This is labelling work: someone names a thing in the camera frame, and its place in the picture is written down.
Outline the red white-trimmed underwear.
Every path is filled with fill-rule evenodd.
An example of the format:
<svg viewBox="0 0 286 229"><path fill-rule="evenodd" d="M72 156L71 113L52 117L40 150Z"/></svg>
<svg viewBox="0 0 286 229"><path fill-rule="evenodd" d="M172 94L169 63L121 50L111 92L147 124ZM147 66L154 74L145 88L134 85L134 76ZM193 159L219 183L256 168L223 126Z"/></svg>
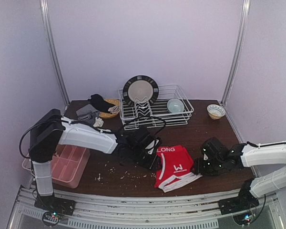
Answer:
<svg viewBox="0 0 286 229"><path fill-rule="evenodd" d="M194 161L181 145L159 147L157 156L162 167L156 171L154 187L164 193L184 187L202 177L201 174L192 172Z"/></svg>

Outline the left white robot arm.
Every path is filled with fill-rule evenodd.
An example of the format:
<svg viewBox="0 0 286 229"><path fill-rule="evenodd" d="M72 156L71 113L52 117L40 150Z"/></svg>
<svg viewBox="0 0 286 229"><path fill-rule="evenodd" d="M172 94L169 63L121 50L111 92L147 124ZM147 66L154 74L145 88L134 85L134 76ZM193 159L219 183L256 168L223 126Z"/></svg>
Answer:
<svg viewBox="0 0 286 229"><path fill-rule="evenodd" d="M79 146L96 150L114 157L128 158L137 165L153 170L159 165L157 148L162 143L157 134L145 126L125 133L124 126L118 130L94 127L83 120L72 120L51 109L20 138L19 150L26 135L30 136L27 158L31 160L38 196L53 198L50 164L57 145Z"/></svg>

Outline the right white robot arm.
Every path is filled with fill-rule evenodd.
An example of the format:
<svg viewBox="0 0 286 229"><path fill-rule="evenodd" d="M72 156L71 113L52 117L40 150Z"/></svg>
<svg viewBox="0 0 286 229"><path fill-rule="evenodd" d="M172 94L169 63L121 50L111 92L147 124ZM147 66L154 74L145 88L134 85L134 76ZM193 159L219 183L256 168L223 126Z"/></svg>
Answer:
<svg viewBox="0 0 286 229"><path fill-rule="evenodd" d="M260 198L286 187L286 140L267 144L246 142L227 148L212 137L200 150L203 156L194 160L191 170L195 175L218 176L237 168L283 164L270 174L246 181L240 193Z"/></svg>

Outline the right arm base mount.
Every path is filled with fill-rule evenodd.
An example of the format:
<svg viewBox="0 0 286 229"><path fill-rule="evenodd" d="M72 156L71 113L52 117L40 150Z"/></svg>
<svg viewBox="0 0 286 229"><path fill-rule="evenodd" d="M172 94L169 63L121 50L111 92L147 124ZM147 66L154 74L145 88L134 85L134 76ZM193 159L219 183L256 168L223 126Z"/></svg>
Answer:
<svg viewBox="0 0 286 229"><path fill-rule="evenodd" d="M266 195L264 195L263 205L257 213L259 206L258 198L254 197L248 190L240 190L237 197L226 198L218 201L221 215L232 214L234 222L239 226L249 226L254 223L263 212L266 205Z"/></svg>

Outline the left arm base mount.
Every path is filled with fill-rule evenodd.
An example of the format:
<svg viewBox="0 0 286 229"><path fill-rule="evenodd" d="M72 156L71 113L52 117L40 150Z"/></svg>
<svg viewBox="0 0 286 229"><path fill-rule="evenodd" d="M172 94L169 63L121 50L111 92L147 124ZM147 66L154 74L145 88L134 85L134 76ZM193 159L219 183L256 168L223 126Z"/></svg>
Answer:
<svg viewBox="0 0 286 229"><path fill-rule="evenodd" d="M52 203L44 203L40 198L35 198L34 206L45 210L41 216L42 223L53 228L60 222L68 220L73 215L76 202L74 200L54 198Z"/></svg>

